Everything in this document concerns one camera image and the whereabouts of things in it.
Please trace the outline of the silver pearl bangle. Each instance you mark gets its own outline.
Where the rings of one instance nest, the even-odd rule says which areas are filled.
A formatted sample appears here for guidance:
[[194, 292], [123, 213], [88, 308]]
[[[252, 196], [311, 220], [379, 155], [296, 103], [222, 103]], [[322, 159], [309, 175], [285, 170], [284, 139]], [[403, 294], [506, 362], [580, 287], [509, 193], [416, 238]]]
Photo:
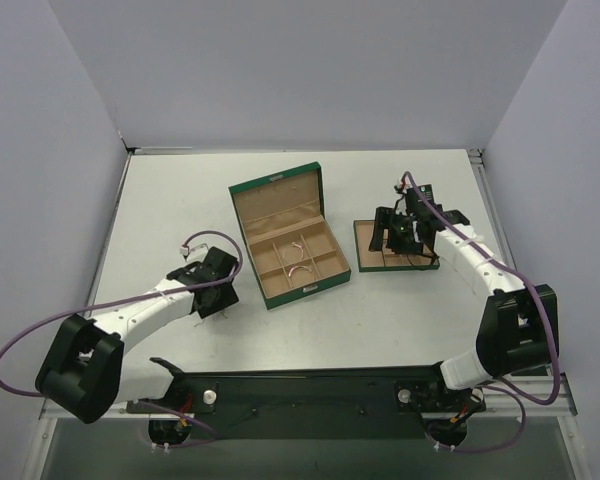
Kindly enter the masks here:
[[301, 261], [304, 255], [304, 246], [299, 242], [291, 242], [282, 249], [282, 258], [287, 263]]
[[289, 269], [288, 278], [293, 284], [311, 283], [316, 279], [315, 272], [308, 265], [294, 265]]

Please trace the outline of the green jewelry box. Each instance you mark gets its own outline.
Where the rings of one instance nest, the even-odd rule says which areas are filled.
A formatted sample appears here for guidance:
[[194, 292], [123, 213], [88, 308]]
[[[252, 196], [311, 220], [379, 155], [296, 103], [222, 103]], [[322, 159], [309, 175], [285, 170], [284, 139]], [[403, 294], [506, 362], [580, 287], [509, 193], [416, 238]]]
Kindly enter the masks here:
[[[264, 304], [272, 310], [347, 283], [351, 267], [325, 218], [321, 165], [312, 162], [229, 188], [248, 258]], [[304, 259], [287, 263], [282, 249], [304, 246]], [[293, 284], [294, 265], [313, 268], [311, 283]]]

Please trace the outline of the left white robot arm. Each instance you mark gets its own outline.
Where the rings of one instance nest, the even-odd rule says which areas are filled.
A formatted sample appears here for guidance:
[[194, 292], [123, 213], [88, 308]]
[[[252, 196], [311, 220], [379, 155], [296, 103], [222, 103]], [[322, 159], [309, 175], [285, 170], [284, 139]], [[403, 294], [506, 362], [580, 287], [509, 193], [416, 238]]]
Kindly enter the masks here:
[[163, 411], [184, 402], [182, 371], [152, 357], [150, 365], [125, 363], [140, 342], [192, 314], [205, 318], [238, 302], [230, 276], [240, 267], [216, 247], [162, 279], [148, 298], [85, 318], [73, 314], [56, 332], [35, 380], [36, 390], [89, 424], [115, 403], [151, 400]]

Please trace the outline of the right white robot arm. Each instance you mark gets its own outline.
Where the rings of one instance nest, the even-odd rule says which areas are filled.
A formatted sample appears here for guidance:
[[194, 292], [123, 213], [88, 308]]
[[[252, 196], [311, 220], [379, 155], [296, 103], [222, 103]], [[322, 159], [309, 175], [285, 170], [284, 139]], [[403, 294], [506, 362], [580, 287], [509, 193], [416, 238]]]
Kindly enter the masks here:
[[446, 261], [484, 299], [473, 347], [443, 361], [440, 372], [450, 390], [475, 387], [507, 375], [550, 366], [553, 387], [544, 404], [554, 401], [560, 385], [557, 296], [547, 285], [535, 286], [506, 266], [458, 210], [436, 203], [431, 185], [397, 183], [398, 198], [375, 212], [369, 251]]

